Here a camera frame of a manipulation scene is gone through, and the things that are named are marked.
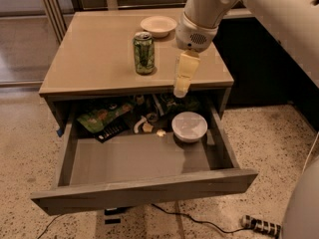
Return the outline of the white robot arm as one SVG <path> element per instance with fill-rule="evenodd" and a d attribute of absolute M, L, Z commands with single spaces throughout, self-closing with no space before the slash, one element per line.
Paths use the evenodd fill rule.
<path fill-rule="evenodd" d="M 223 16 L 240 1 L 281 43 L 313 83 L 318 82 L 319 8 L 317 0 L 187 0 L 175 30 L 182 49 L 174 94 L 182 98 L 198 69 L 198 54 L 215 37 Z M 319 239 L 319 157 L 307 162 L 290 197 L 279 239 Z"/>

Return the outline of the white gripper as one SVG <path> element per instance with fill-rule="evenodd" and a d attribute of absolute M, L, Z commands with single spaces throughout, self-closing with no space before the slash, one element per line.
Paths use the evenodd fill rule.
<path fill-rule="evenodd" d="M 176 64 L 173 94 L 184 98 L 188 92 L 191 79 L 200 63 L 198 53 L 205 51 L 212 43 L 218 28 L 204 28 L 191 22 L 184 13 L 181 14 L 175 28 L 177 46 L 186 50 L 182 52 Z"/>

